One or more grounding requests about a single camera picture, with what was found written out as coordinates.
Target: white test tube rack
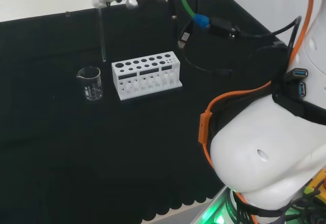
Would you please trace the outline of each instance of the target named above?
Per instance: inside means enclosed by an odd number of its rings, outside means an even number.
[[[181,87],[180,61],[171,52],[112,63],[120,100]]]

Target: blue connector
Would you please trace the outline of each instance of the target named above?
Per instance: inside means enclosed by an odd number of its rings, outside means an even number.
[[[202,14],[195,14],[193,18],[194,22],[196,22],[201,28],[208,28],[209,27],[209,18]]]
[[[306,70],[295,69],[293,74],[295,76],[307,77],[307,71]]]
[[[305,83],[300,83],[299,84],[299,96],[300,97],[305,97],[306,95],[306,84]]]

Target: black cloth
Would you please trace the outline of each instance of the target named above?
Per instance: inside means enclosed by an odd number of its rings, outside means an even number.
[[[195,0],[188,0],[193,7]],[[233,0],[200,0],[200,13],[267,33]],[[0,23],[0,222],[140,223],[182,203],[214,197],[223,184],[198,143],[199,116],[221,93],[252,89],[280,55],[249,54],[274,39],[225,40],[195,27],[189,59],[178,53],[165,0],[143,9],[103,9],[107,62],[94,9]],[[178,24],[189,20],[180,1]],[[111,63],[165,51],[181,62],[181,89],[120,101]],[[87,103],[78,70],[101,70],[104,96]]]

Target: glass beaker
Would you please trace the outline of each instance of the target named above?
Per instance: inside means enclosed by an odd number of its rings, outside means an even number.
[[[78,71],[77,78],[84,88],[84,95],[88,100],[97,100],[103,95],[101,71],[97,67],[85,67]]]

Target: orange clip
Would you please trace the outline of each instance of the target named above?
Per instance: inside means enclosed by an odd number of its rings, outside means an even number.
[[[198,141],[203,145],[207,144],[208,124],[211,116],[212,116],[212,112],[209,110],[206,110],[205,113],[200,115]]]

